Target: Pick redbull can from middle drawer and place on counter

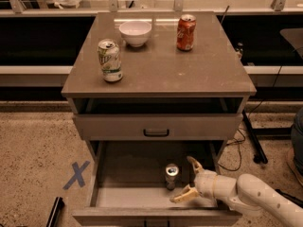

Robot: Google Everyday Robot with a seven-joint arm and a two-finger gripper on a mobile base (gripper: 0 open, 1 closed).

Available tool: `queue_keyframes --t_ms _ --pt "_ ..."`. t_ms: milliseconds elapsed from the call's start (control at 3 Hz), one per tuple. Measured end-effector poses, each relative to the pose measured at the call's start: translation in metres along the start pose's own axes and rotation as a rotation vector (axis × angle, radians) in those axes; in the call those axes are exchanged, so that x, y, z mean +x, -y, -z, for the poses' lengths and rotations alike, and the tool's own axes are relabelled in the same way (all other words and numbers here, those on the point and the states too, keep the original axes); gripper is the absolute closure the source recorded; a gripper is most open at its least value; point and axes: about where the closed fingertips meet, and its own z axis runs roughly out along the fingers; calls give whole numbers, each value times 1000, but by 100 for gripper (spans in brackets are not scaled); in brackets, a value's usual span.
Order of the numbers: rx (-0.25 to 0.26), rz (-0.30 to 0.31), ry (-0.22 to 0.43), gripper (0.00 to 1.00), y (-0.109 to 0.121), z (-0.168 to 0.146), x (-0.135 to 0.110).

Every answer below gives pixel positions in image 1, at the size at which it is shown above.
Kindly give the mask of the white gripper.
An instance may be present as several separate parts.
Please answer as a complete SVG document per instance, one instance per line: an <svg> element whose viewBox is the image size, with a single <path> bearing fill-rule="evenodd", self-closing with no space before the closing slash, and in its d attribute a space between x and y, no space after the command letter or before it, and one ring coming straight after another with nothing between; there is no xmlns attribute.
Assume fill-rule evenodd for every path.
<svg viewBox="0 0 303 227"><path fill-rule="evenodd" d="M191 201L197 197L230 202L237 195L236 179L204 170L203 166L192 156L188 156L187 160L195 173L194 187L188 184L178 195L169 199L171 202Z"/></svg>

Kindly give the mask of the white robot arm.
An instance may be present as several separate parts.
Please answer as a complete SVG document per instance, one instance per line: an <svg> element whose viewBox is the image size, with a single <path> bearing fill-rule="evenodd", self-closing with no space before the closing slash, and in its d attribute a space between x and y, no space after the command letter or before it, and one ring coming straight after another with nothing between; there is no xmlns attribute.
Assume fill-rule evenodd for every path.
<svg viewBox="0 0 303 227"><path fill-rule="evenodd" d="M252 174L241 174L238 179L204 169L188 156L195 178L194 186L186 185L170 199L179 203L201 197L224 202L231 209L245 215L256 216L264 209L286 227L303 227L303 208L277 193L271 186Z"/></svg>

